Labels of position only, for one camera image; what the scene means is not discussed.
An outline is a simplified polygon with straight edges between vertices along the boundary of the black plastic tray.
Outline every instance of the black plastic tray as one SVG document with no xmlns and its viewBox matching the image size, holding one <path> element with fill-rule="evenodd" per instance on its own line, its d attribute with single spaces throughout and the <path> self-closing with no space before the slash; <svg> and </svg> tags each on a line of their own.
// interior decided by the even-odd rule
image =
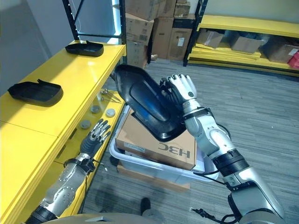
<svg viewBox="0 0 299 224">
<path fill-rule="evenodd" d="M 98 57 L 104 53 L 104 45 L 101 43 L 74 43 L 65 47 L 66 51 L 71 54 Z"/>
<path fill-rule="evenodd" d="M 186 130 L 181 112 L 162 94 L 159 85 L 138 67 L 119 65 L 114 71 L 120 96 L 132 114 L 159 141 L 170 141 Z"/>
<path fill-rule="evenodd" d="M 37 81 L 38 83 L 24 82 L 15 84 L 8 89 L 8 92 L 15 99 L 38 106 L 52 106 L 61 99 L 63 90 L 60 85 L 40 79 Z"/>
</svg>

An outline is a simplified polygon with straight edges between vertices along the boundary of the black metal shelf frame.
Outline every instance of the black metal shelf frame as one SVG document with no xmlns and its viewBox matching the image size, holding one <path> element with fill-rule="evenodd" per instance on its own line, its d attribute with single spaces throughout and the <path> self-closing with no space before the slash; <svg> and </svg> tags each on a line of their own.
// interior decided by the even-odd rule
<svg viewBox="0 0 299 224">
<path fill-rule="evenodd" d="M 183 66 L 186 67 L 188 64 L 188 56 L 192 51 L 193 46 L 199 36 L 199 31 L 197 31 L 198 25 L 201 23 L 201 20 L 204 16 L 206 5 L 208 0 L 199 0 L 195 10 L 195 23 L 192 28 L 191 36 L 187 45 L 187 50 L 183 59 Z"/>
<path fill-rule="evenodd" d="M 87 34 L 87 33 L 82 33 L 82 32 L 79 33 L 77 30 L 77 27 L 76 27 L 76 21 L 77 21 L 77 18 L 79 17 L 79 13 L 83 6 L 84 1 L 85 0 L 80 1 L 79 7 L 77 9 L 77 13 L 74 17 L 73 13 L 71 11 L 71 5 L 70 5 L 69 0 L 62 0 L 74 40 L 80 40 L 80 36 L 96 36 L 96 37 L 118 38 L 118 39 L 121 39 L 121 44 L 127 44 L 125 0 L 119 0 L 119 10 L 120 10 L 120 20 L 121 20 L 121 34 L 120 35 Z M 125 64 L 127 63 L 126 56 L 123 57 L 123 63 L 125 63 Z"/>
</svg>

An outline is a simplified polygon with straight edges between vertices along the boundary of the yellow metal shelving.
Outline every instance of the yellow metal shelving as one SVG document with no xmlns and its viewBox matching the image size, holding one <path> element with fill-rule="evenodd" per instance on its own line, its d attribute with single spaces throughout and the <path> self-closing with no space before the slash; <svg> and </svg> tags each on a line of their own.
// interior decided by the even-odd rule
<svg viewBox="0 0 299 224">
<path fill-rule="evenodd" d="M 117 94 L 117 92 L 112 92 L 112 93 L 117 98 L 121 99 L 121 97 Z M 81 120 L 87 119 L 91 122 L 93 126 L 100 118 L 103 118 L 105 120 L 108 120 L 108 123 L 111 125 L 111 130 L 113 130 L 117 123 L 117 119 L 121 114 L 122 108 L 124 106 L 124 101 L 122 100 L 120 104 L 112 101 L 99 102 L 98 99 L 95 98 L 92 105 L 99 105 L 100 112 L 92 113 L 90 110 L 87 110 L 87 112 L 84 114 Z M 105 115 L 106 110 L 110 108 L 115 109 L 115 116 L 112 118 L 109 118 Z M 51 164 L 50 168 L 48 169 L 48 171 L 40 181 L 39 185 L 34 191 L 34 194 L 27 201 L 26 205 L 24 206 L 24 209 L 20 213 L 15 224 L 19 224 L 22 221 L 23 222 L 26 221 L 26 219 L 29 217 L 31 212 L 35 209 L 35 207 L 39 204 L 40 200 L 44 197 L 46 190 L 57 180 L 58 176 L 60 175 L 61 171 L 64 168 L 63 163 L 66 160 L 70 158 L 74 158 L 75 156 L 78 155 L 81 141 L 88 134 L 89 129 L 83 130 L 82 128 L 80 128 L 80 123 L 78 123 L 75 130 L 76 131 L 71 136 L 71 139 L 67 140 L 67 142 L 65 143 L 65 147 L 63 151 L 59 154 L 58 158 L 56 158 L 55 161 Z M 108 142 L 109 142 L 109 138 L 105 141 L 103 146 L 99 149 L 99 151 L 95 155 L 94 158 L 96 160 L 100 160 L 102 158 L 102 155 L 106 149 Z M 94 165 L 97 168 L 99 164 L 94 162 Z M 89 187 L 94 174 L 95 171 L 88 176 L 87 187 Z M 84 196 L 85 196 L 85 183 L 82 183 L 82 185 L 78 188 L 76 192 L 76 197 L 73 203 L 70 205 L 68 209 L 64 211 L 61 217 L 77 214 Z"/>
<path fill-rule="evenodd" d="M 125 45 L 104 44 L 100 57 L 72 55 L 62 49 L 21 80 L 61 85 L 64 95 L 51 107 L 26 104 L 8 92 L 0 98 L 1 223 L 14 223 L 124 54 Z M 27 164 L 16 166 L 22 161 Z M 7 171 L 13 179 L 5 175 Z"/>
<path fill-rule="evenodd" d="M 262 20 L 248 17 L 204 15 L 197 30 L 199 30 L 199 28 L 229 29 L 299 37 L 299 23 Z"/>
<path fill-rule="evenodd" d="M 299 23 L 289 23 L 283 21 L 270 21 L 246 17 L 204 15 L 197 31 L 200 28 L 214 28 L 239 30 L 271 35 L 281 35 L 288 37 L 299 37 Z M 228 46 L 220 46 L 217 49 L 202 47 L 196 44 L 188 56 L 188 63 L 210 64 L 226 67 L 238 67 L 251 70 L 263 70 L 299 76 L 299 70 L 294 69 L 286 63 L 277 63 L 269 61 L 262 53 L 259 58 L 254 54 L 243 53 L 228 50 Z"/>
</svg>

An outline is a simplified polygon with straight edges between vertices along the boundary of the white plastic bin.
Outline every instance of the white plastic bin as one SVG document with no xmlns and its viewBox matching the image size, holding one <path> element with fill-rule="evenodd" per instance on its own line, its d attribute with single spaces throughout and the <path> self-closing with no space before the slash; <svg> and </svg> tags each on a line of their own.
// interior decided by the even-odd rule
<svg viewBox="0 0 299 224">
<path fill-rule="evenodd" d="M 124 113 L 129 112 L 130 107 L 127 106 L 124 110 Z M 119 152 L 115 144 L 115 137 L 117 136 L 118 132 L 120 131 L 123 123 L 125 121 L 125 116 L 122 117 L 120 123 L 116 129 L 115 136 L 112 138 L 110 144 L 110 154 L 119 159 L 124 166 L 124 168 L 132 171 L 136 171 L 139 173 L 143 173 L 146 175 L 154 176 L 156 178 L 164 179 L 167 181 L 171 181 L 178 184 L 185 184 L 195 180 L 210 182 L 211 180 L 204 178 L 202 176 L 197 176 L 193 174 L 193 171 L 184 170 L 181 168 L 171 167 L 168 165 L 164 165 L 158 162 L 149 161 L 142 158 L 133 157 L 130 155 L 125 155 Z M 205 165 L 205 173 L 213 172 L 216 170 L 215 165 L 213 162 L 208 158 L 204 157 L 204 165 Z M 217 179 L 219 173 L 209 175 L 208 177 Z"/>
</svg>

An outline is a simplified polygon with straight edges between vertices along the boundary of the white wall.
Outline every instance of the white wall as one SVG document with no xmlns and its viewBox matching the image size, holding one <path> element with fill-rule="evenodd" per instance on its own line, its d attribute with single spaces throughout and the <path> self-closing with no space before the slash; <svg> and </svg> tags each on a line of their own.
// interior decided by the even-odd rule
<svg viewBox="0 0 299 224">
<path fill-rule="evenodd" d="M 112 2 L 102 1 L 84 2 L 83 32 L 115 33 Z M 78 8 L 79 0 L 70 3 Z M 62 0 L 2 0 L 0 30 L 0 96 L 73 40 Z M 109 38 L 86 39 L 104 42 Z"/>
<path fill-rule="evenodd" d="M 27 2 L 51 56 L 74 39 L 62 0 L 27 0 Z"/>
<path fill-rule="evenodd" d="M 51 53 L 25 0 L 0 5 L 0 95 L 47 60 Z"/>
<path fill-rule="evenodd" d="M 194 13 L 197 0 L 189 0 Z M 299 23 L 299 0 L 208 0 L 206 14 Z"/>
</svg>

